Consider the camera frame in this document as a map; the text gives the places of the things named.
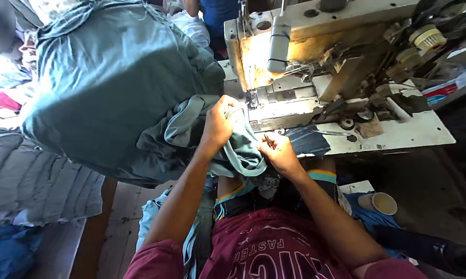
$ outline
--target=teal fabric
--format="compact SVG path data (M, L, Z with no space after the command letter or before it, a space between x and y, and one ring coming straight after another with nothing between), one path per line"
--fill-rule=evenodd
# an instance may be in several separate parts
M159 124L143 131L137 147L159 154L162 172L182 173L199 145L206 113L218 100L219 96L195 95L176 105ZM212 174L234 177L238 172L244 176L257 176L266 170L264 157L255 148L254 133L245 119L243 112L230 140L212 159L209 165Z
M24 135L128 183L179 177L137 148L140 134L193 95L223 94L212 54L141 0L81 0L39 29L37 49L40 86L21 112Z
M321 181L326 181L326 182L336 184L336 176L335 175L330 175L330 174L326 174L326 173L315 173L315 172L310 172L310 173L308 173L308 175L313 180L321 180Z

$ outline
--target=industrial sewing machine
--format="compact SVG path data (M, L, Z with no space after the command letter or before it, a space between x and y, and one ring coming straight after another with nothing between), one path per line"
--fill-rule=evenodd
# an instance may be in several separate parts
M389 84L414 77L421 89L438 71L438 60L466 39L465 3L314 0L249 13L242 0L239 17L224 23L238 77L225 86L237 88L254 131L406 120L429 110L426 101L404 100ZM268 69L272 61L281 72Z

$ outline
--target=person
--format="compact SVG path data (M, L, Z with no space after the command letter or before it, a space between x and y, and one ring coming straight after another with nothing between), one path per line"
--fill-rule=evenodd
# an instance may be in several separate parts
M209 162L228 141L237 119L235 114L226 119L224 113L238 105L223 96L207 112L200 144L156 215L125 278L183 278L182 244L199 207ZM213 251L200 278L426 279L408 261L388 259L379 244L319 186L336 176L328 170L334 164L306 172L290 140L274 133L263 136L257 147L292 182L310 219L269 206L255 190L247 192L248 187L238 179L220 177ZM314 181L311 174L321 174L322 180Z
M238 17L240 10L237 0L184 0L186 12L197 16L200 8L204 23L211 37L210 47L215 53L224 52L224 22Z

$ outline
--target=sewing machine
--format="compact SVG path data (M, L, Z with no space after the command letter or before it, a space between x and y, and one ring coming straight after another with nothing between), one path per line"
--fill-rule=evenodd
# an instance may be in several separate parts
M249 13L242 1L239 18L224 23L237 77L225 90L246 104L254 131L310 122L352 130L354 120L374 117L406 122L412 112L391 98L389 84L406 82L447 44L435 26L444 23L437 17L445 6L417 13L419 2L315 0ZM276 24L290 34L274 31ZM285 60L273 58L275 36L289 38ZM284 63L283 72L267 69L272 60Z

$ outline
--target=fabric pile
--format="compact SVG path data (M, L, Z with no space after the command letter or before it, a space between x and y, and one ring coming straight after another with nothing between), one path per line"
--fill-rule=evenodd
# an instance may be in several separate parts
M42 235L40 227L0 226L0 278L25 277L35 262Z
M0 224L38 226L102 212L105 176L0 129Z
M176 104L223 94L212 54L140 0L83 1L37 38L38 96L21 112L29 140L131 184L179 176L136 143Z

